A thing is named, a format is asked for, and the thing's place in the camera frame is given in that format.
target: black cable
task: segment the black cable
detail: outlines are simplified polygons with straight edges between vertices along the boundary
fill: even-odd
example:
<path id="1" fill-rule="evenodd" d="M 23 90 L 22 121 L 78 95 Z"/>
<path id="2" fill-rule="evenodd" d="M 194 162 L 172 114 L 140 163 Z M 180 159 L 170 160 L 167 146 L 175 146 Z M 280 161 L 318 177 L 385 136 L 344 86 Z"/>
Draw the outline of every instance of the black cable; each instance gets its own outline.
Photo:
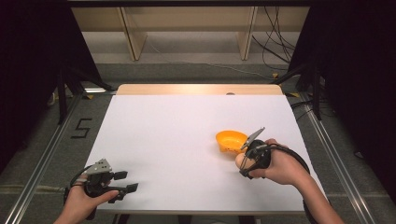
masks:
<path id="1" fill-rule="evenodd" d="M 323 107 L 321 107 L 321 109 L 328 109 L 328 108 L 332 108 L 332 107 L 331 106 L 323 106 Z M 323 111 L 320 110 L 320 114 L 322 114 L 322 115 L 324 115 L 324 116 L 326 116 L 328 118 L 336 118 L 337 117 L 334 112 L 332 112 L 331 114 L 326 114 L 326 113 L 323 113 Z"/>
<path id="2" fill-rule="evenodd" d="M 256 39 L 256 37 L 254 37 L 254 35 L 253 35 L 252 37 L 253 37 L 253 39 L 254 39 L 263 49 L 265 49 L 265 50 L 267 50 L 267 51 L 270 51 L 270 53 L 274 54 L 278 59 L 282 60 L 283 62 L 285 62 L 285 63 L 290 63 L 288 60 L 282 58 L 282 57 L 281 57 L 280 55 L 278 55 L 277 53 L 271 51 L 270 49 L 268 49 L 267 47 L 265 47 L 264 45 L 262 45 L 262 43 L 260 43 L 260 42 Z"/>
<path id="3" fill-rule="evenodd" d="M 76 180 L 82 175 L 82 173 L 88 169 L 90 169 L 90 166 L 85 167 L 84 169 L 80 170 L 74 177 L 73 179 L 70 181 L 70 185 L 69 188 L 73 187 L 74 183 L 76 182 Z"/>
<path id="4" fill-rule="evenodd" d="M 294 108 L 296 108 L 296 107 L 298 107 L 300 105 L 309 105 L 312 102 L 313 102 L 312 100 L 302 101 L 302 102 L 299 102 L 299 103 L 292 104 L 292 105 L 290 105 L 290 107 L 291 107 L 291 109 L 294 109 Z"/>
<path id="5" fill-rule="evenodd" d="M 304 115 L 308 114 L 309 112 L 311 112 L 313 109 L 309 109 L 308 111 L 305 111 L 300 117 L 298 117 L 296 119 L 296 121 L 298 121 L 300 118 L 302 118 Z"/>
<path id="6" fill-rule="evenodd" d="M 249 150 L 249 151 L 247 151 L 246 153 L 245 153 L 245 158 L 249 158 L 249 155 L 250 154 L 253 154 L 253 155 L 260 155 L 260 154 L 262 154 L 263 152 L 264 152 L 264 150 L 279 150 L 279 151 L 283 151 L 283 152 L 285 152 L 285 153 L 287 153 L 287 154 L 289 154 L 289 155 L 291 155 L 295 160 L 297 160 L 297 162 L 299 162 L 303 167 L 304 167 L 304 169 L 310 174 L 310 171 L 309 171 L 309 168 L 308 168 L 308 165 L 305 163 L 305 161 L 304 161 L 304 159 L 299 155 L 299 154 L 297 154 L 295 151 L 293 151 L 292 149 L 290 149 L 290 148 L 288 148 L 288 147 L 283 147 L 283 146 L 281 146 L 280 144 L 276 144 L 276 143 L 273 143 L 273 144 L 271 144 L 271 145 L 269 145 L 269 146 L 267 146 L 267 145 L 262 145 L 262 146 L 260 146 L 260 147 L 256 147 L 256 148 L 252 148 L 251 150 Z"/>
<path id="7" fill-rule="evenodd" d="M 287 44 L 289 44 L 290 46 L 292 46 L 292 47 L 294 47 L 294 46 L 293 46 L 291 43 L 289 43 L 289 42 L 282 36 L 282 34 L 280 33 L 280 24 L 279 24 L 279 17 L 278 17 L 278 16 L 279 16 L 279 7 L 276 7 L 276 19 L 275 19 L 275 22 L 273 22 L 273 20 L 271 19 L 271 17 L 270 17 L 270 15 L 269 15 L 269 13 L 268 13 L 266 7 L 264 7 L 264 10 L 265 10 L 265 13 L 267 14 L 268 20 L 271 22 L 271 26 L 273 27 L 273 29 L 272 29 L 272 31 L 271 31 L 271 34 L 268 35 L 268 33 L 266 32 L 267 35 L 268 35 L 268 37 L 269 37 L 269 39 L 271 39 L 271 40 L 273 40 L 275 43 L 277 43 L 277 42 L 271 37 L 271 36 L 272 36 L 272 33 L 275 32 L 276 35 L 277 35 L 277 37 L 279 38 L 279 41 L 281 42 L 280 44 L 279 44 L 279 43 L 277 43 L 277 44 L 280 45 L 280 46 L 282 46 L 282 49 L 283 49 L 283 51 L 284 51 L 286 57 L 288 58 L 288 60 L 290 60 L 290 59 L 291 59 L 291 55 L 290 55 L 290 53 L 288 52 L 288 48 L 290 49 L 290 47 L 286 46 L 285 42 L 286 42 Z"/>
<path id="8" fill-rule="evenodd" d="M 265 59 L 264 59 L 264 52 L 265 52 L 266 49 L 268 49 L 267 47 L 265 47 L 265 46 L 267 45 L 267 43 L 268 43 L 268 40 L 269 40 L 269 39 L 267 39 L 267 41 L 265 41 L 265 44 L 264 44 L 264 45 L 262 45 L 261 43 L 259 43 L 259 41 L 256 40 L 256 41 L 260 44 L 260 46 L 262 46 L 262 62 L 265 64 L 265 66 L 267 66 L 267 67 L 269 67 L 269 68 L 272 68 L 272 69 L 275 69 L 275 70 L 285 70 L 285 71 L 287 71 L 288 69 L 285 69 L 285 68 L 276 68 L 276 67 L 270 66 L 268 63 L 265 62 Z"/>

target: hand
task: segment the hand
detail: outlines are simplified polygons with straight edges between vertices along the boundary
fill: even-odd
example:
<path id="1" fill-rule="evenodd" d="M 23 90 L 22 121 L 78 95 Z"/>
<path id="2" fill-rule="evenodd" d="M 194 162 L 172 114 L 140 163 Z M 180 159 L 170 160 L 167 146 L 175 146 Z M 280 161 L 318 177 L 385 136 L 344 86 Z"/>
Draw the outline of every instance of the hand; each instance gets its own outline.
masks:
<path id="1" fill-rule="evenodd" d="M 271 138 L 266 140 L 265 144 L 270 146 L 272 144 L 278 144 L 278 142 Z M 241 160 L 244 157 L 244 154 L 239 154 L 235 159 L 238 167 L 240 167 Z M 253 162 L 254 161 L 247 161 L 245 168 L 248 168 Z M 250 171 L 249 175 L 255 178 L 266 177 L 278 184 L 293 186 L 296 186 L 297 182 L 304 178 L 310 178 L 310 175 L 305 168 L 291 155 L 275 149 L 271 152 L 271 163 L 269 167 L 267 169 L 256 169 Z"/>
<path id="2" fill-rule="evenodd" d="M 275 139 L 268 139 L 265 144 L 277 144 Z M 239 154 L 235 163 L 240 168 L 245 154 Z M 242 168 L 248 168 L 255 161 L 249 160 Z M 286 152 L 271 151 L 271 163 L 267 169 L 256 169 L 249 172 L 255 178 L 266 177 L 282 185 L 293 185 L 300 191 L 309 211 L 317 223 L 344 223 L 334 209 L 327 202 L 326 197 L 318 187 L 314 178 L 305 168 Z"/>
<path id="3" fill-rule="evenodd" d="M 119 192 L 117 190 L 111 190 L 96 198 L 91 198 L 85 193 L 82 185 L 74 186 L 70 189 L 64 210 L 54 223 L 80 223 L 90 215 L 95 207 L 101 203 L 108 202 L 118 194 Z"/>

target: gray carpet floor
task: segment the gray carpet floor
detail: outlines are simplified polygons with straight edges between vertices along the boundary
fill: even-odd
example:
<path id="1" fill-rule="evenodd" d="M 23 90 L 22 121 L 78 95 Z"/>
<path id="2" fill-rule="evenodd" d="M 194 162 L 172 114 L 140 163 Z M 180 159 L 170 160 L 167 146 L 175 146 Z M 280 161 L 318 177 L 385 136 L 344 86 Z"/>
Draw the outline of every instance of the gray carpet floor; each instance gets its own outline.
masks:
<path id="1" fill-rule="evenodd" d="M 269 83 L 273 73 L 284 74 L 284 70 L 266 68 L 262 64 L 228 64 L 216 67 L 208 64 L 97 64 L 104 82 L 118 87 L 123 83 Z M 296 92 L 293 77 L 283 83 L 283 92 Z M 110 94 L 95 94 L 91 99 L 79 100 L 71 115 L 60 144 L 40 181 L 21 223 L 51 223 L 63 208 L 63 189 L 83 166 L 90 155 L 95 137 L 99 132 Z M 288 97 L 290 104 L 302 101 L 299 97 Z M 353 142 L 331 106 L 325 101 L 320 104 L 322 124 L 358 190 L 373 213 L 376 223 L 396 223 L 396 206 L 384 191 L 374 173 L 364 160 L 354 156 Z M 320 182 L 332 206 L 346 223 L 361 223 L 346 191 L 332 167 L 318 134 L 304 106 L 294 109 L 306 148 Z M 44 149 L 50 141 L 59 119 L 57 103 L 43 114 L 26 141 L 27 147 L 18 151 L 7 169 L 0 175 L 0 222 L 5 221 L 12 205 L 18 199 L 21 188 L 26 184 Z M 86 138 L 73 138 L 83 133 L 76 130 L 81 119 L 90 130 Z M 91 223 L 111 223 L 114 215 L 98 212 Z M 259 217 L 261 223 L 308 223 L 303 214 L 268 215 Z"/>

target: electrical cable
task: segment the electrical cable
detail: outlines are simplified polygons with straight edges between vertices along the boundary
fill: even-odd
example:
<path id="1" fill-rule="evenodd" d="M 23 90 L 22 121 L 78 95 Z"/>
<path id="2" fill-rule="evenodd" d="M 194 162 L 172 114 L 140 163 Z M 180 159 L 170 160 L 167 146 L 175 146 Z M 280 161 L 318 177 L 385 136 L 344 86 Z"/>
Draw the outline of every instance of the electrical cable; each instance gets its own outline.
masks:
<path id="1" fill-rule="evenodd" d="M 73 186 L 73 184 L 76 182 L 76 180 L 82 175 L 82 173 L 88 169 L 90 169 L 91 165 L 85 167 L 84 169 L 80 170 L 74 177 L 73 179 L 70 181 L 70 185 L 69 188 L 71 188 Z"/>
<path id="2" fill-rule="evenodd" d="M 285 69 L 285 68 L 276 68 L 276 67 L 270 66 L 270 65 L 265 61 L 265 59 L 264 59 L 264 52 L 265 52 L 265 50 L 266 50 L 266 47 L 262 48 L 262 62 L 265 64 L 265 66 L 267 66 L 267 67 L 269 67 L 269 68 L 271 68 L 271 69 L 276 69 L 276 70 L 284 70 L 284 71 L 287 71 L 287 70 L 288 70 L 288 69 Z"/>
<path id="3" fill-rule="evenodd" d="M 274 54 L 278 59 L 282 60 L 283 62 L 285 62 L 285 63 L 290 63 L 288 60 L 282 58 L 282 57 L 281 57 L 280 55 L 278 55 L 277 53 L 271 51 L 270 49 L 268 49 L 267 47 L 265 47 L 264 45 L 262 45 L 262 43 L 260 43 L 260 42 L 256 39 L 256 37 L 254 37 L 254 35 L 253 35 L 252 37 L 253 37 L 253 39 L 254 39 L 263 49 L 265 49 L 265 50 L 267 50 L 267 51 L 270 51 L 270 53 Z"/>
<path id="4" fill-rule="evenodd" d="M 296 119 L 296 121 L 298 121 L 300 118 L 302 118 L 304 115 L 308 114 L 308 113 L 311 112 L 311 111 L 313 111 L 313 109 L 309 109 L 309 110 L 305 111 L 300 117 L 298 117 L 298 118 Z"/>
<path id="5" fill-rule="evenodd" d="M 290 105 L 290 107 L 291 107 L 291 109 L 294 109 L 294 108 L 296 108 L 296 107 L 298 107 L 298 106 L 300 106 L 300 105 L 309 105 L 309 104 L 311 104 L 312 102 L 313 102 L 313 100 L 302 101 L 302 102 L 299 102 L 299 103 L 292 104 L 292 105 Z"/>
<path id="6" fill-rule="evenodd" d="M 268 32 L 265 32 L 265 33 L 268 35 L 268 38 L 267 38 L 267 41 L 265 42 L 265 45 L 264 45 L 263 47 L 266 49 L 266 45 L 267 45 L 268 41 L 271 39 L 271 40 L 274 41 L 276 44 L 278 44 L 278 45 L 280 45 L 280 46 L 282 47 L 282 49 L 283 49 L 283 51 L 284 51 L 284 53 L 285 53 L 285 56 L 286 56 L 286 58 L 287 58 L 286 61 L 287 61 L 287 63 L 290 63 L 291 55 L 290 55 L 290 53 L 288 52 L 288 49 L 294 50 L 294 49 L 292 49 L 292 48 L 295 48 L 295 47 L 294 47 L 290 42 L 288 42 L 288 41 L 282 36 L 282 34 L 280 33 L 280 24 L 279 24 L 279 17 L 278 17 L 278 15 L 279 15 L 279 7 L 276 7 L 276 19 L 275 19 L 275 21 L 273 21 L 273 20 L 271 19 L 271 17 L 270 17 L 270 15 L 269 15 L 269 13 L 268 13 L 266 7 L 264 7 L 264 10 L 265 10 L 265 13 L 266 13 L 266 15 L 267 15 L 268 20 L 269 20 L 270 23 L 271 23 L 272 31 L 271 31 L 270 34 L 268 34 Z M 272 38 L 272 33 L 276 33 L 277 37 L 279 38 L 280 43 L 276 42 L 276 41 Z M 267 65 L 266 62 L 265 62 L 265 60 L 264 60 L 264 58 L 263 58 L 263 53 L 262 53 L 262 59 L 263 59 L 264 64 Z"/>

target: orange bowl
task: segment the orange bowl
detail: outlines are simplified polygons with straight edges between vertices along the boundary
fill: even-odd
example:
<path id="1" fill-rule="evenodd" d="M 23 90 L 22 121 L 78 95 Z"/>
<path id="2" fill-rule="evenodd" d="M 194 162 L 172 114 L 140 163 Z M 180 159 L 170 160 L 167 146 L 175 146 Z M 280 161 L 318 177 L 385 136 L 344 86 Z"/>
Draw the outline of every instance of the orange bowl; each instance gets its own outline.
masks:
<path id="1" fill-rule="evenodd" d="M 247 149 L 240 149 L 242 145 L 246 142 L 248 136 L 244 133 L 237 131 L 222 131 L 216 134 L 216 140 L 219 144 L 220 152 L 231 151 L 235 153 L 243 153 Z"/>

